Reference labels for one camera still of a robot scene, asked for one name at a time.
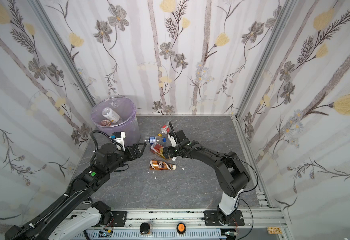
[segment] water bottle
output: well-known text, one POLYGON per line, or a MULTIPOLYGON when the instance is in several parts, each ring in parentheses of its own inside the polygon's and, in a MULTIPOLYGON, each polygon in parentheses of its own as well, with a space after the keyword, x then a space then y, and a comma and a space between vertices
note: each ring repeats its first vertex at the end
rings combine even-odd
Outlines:
POLYGON ((123 122, 122 118, 118 115, 118 113, 115 113, 114 110, 111 108, 104 108, 102 110, 102 115, 110 120, 111 125, 118 125, 123 122))
POLYGON ((146 142, 149 142, 150 145, 153 144, 154 142, 162 145, 162 146, 165 146, 165 143, 166 143, 166 138, 165 137, 162 137, 162 135, 159 133, 157 136, 155 137, 145 137, 144 138, 144 141, 146 142))

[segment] gray marble tabletop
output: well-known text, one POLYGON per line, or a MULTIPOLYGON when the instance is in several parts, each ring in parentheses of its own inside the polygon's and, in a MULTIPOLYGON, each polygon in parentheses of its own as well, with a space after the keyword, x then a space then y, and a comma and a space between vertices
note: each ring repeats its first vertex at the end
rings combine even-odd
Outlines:
MULTIPOLYGON (((138 117, 140 142, 146 136, 158 134, 168 120, 172 121, 175 131, 183 130, 190 140, 219 152, 234 151, 244 160, 229 116, 138 117)), ((96 138, 99 146, 109 142, 101 134, 96 138)), ((128 162, 128 170, 112 173, 110 180, 91 196, 92 200, 101 200, 113 209, 215 208, 219 204, 222 190, 211 167, 195 159, 178 157, 175 162, 169 161, 177 165, 176 170, 150 170, 150 160, 165 160, 151 153, 148 147, 141 158, 128 162)), ((74 175, 86 169, 93 150, 91 141, 74 175)), ((250 181, 246 189, 253 186, 250 181)), ((241 198, 251 207, 259 207, 255 191, 241 194, 241 198)), ((77 209, 88 207, 80 204, 77 209)))

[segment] mesh trash can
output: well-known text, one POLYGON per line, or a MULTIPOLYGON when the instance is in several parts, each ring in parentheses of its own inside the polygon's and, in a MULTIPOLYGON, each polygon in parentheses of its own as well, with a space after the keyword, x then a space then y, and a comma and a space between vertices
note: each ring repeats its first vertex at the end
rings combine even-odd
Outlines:
POLYGON ((138 121, 136 120, 136 106, 129 98, 112 97, 101 101, 92 108, 91 120, 100 131, 108 135, 112 135, 113 132, 125 132, 125 146, 131 146, 139 142, 140 131, 138 121), (112 108, 118 113, 123 122, 107 127, 100 125, 100 122, 105 119, 102 115, 102 110, 106 107, 112 108))

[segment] white bottle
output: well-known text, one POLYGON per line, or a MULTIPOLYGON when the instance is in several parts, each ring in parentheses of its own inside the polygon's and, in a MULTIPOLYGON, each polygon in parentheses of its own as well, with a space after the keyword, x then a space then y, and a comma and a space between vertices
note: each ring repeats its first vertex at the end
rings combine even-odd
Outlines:
POLYGON ((114 110, 111 108, 104 108, 102 111, 102 115, 110 120, 112 125, 117 125, 123 122, 122 118, 118 115, 118 113, 115 113, 114 110))

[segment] wall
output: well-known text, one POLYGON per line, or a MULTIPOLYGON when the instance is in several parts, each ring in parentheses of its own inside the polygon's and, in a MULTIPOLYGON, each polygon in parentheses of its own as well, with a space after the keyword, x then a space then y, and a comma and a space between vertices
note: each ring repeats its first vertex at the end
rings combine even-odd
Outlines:
POLYGON ((96 101, 234 114, 284 1, 41 0, 96 101))
POLYGON ((91 106, 27 1, 0 1, 0 239, 66 189, 91 106))
POLYGON ((350 239, 350 1, 297 3, 240 121, 295 239, 350 239))

